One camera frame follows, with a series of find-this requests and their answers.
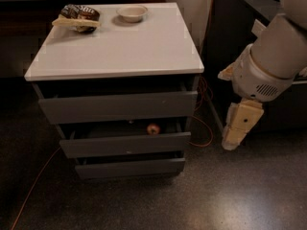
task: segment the small bowl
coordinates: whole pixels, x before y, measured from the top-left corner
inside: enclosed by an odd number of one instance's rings
[[[141,5],[127,5],[117,10],[117,13],[129,23],[141,21],[147,12],[147,8]]]

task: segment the food package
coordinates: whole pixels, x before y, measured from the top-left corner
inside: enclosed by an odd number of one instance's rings
[[[84,5],[66,5],[59,14],[58,19],[52,22],[53,26],[68,27],[80,33],[94,32],[100,27],[100,14]]]

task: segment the speckled floor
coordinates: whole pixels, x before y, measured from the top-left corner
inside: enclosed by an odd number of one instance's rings
[[[0,229],[7,230],[59,136],[29,84],[0,86]],[[179,176],[88,183],[60,151],[15,229],[306,229],[307,130],[251,134],[229,152],[208,106],[196,115],[215,137],[186,151]],[[208,138],[196,122],[192,131],[195,142]]]

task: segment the drawer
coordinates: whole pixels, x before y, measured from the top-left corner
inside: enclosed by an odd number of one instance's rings
[[[158,135],[148,135],[147,125],[157,123]],[[185,150],[191,137],[177,119],[136,120],[69,125],[69,140],[59,143],[68,158],[145,154]]]
[[[184,158],[153,159],[104,164],[87,164],[75,167],[80,179],[113,178],[134,175],[180,173]]]
[[[193,115],[198,92],[182,80],[122,81],[42,82],[45,98],[38,103],[51,124]]]
[[[197,91],[38,101],[51,124],[193,115]]]

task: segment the white countertop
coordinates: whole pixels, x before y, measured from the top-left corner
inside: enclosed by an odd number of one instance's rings
[[[192,74],[203,65],[176,3],[143,4],[140,23],[127,23],[124,5],[89,5],[102,26],[92,34],[54,27],[25,75],[27,81]]]

